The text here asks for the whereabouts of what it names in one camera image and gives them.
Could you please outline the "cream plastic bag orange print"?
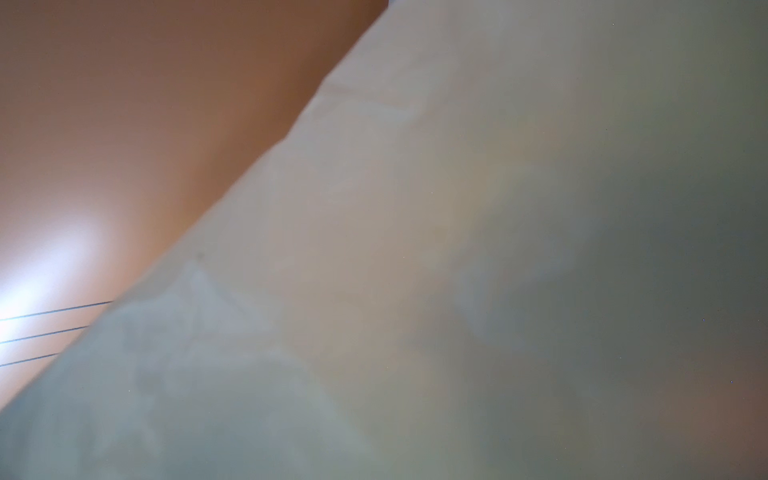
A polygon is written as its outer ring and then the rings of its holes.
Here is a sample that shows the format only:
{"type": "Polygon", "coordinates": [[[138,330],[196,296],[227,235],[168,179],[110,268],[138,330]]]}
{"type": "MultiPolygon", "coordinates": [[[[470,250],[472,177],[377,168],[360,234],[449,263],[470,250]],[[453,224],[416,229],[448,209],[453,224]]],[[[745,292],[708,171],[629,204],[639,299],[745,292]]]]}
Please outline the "cream plastic bag orange print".
{"type": "Polygon", "coordinates": [[[765,478],[766,3],[389,7],[1,475],[765,478]]]}

